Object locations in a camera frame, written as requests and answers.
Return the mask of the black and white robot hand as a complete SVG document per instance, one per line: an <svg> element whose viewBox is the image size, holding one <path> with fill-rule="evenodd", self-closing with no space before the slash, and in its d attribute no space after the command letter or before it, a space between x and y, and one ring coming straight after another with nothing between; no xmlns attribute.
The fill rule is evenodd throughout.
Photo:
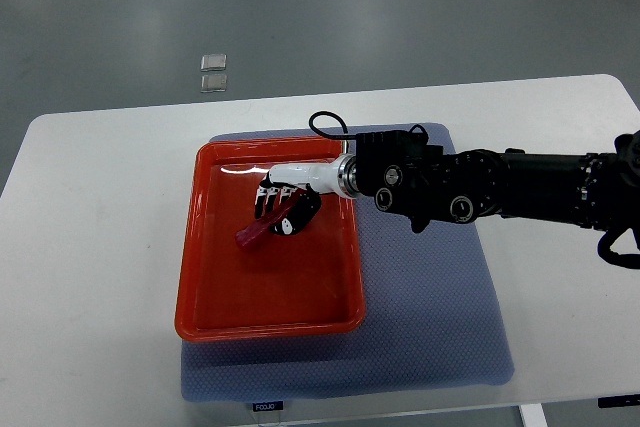
<svg viewBox="0 0 640 427"><path fill-rule="evenodd" d="M353 158L343 154L330 163L285 163L271 167L259 182L254 218L265 220L268 230L280 236L300 233L322 206L322 198L352 198L348 166Z"/></svg>

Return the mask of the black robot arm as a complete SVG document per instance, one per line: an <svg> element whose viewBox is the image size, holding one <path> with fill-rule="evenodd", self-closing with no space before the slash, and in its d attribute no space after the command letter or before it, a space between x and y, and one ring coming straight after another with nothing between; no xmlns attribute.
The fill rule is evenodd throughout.
<svg viewBox="0 0 640 427"><path fill-rule="evenodd" d="M525 218L602 232L605 262L636 270L636 254L613 251L639 232L639 136L622 134L612 153L503 153L474 149L447 154L419 124L409 130L351 134L356 146L338 176L349 194L371 197L385 213L407 217L415 233L431 221L468 224L480 217Z"/></svg>

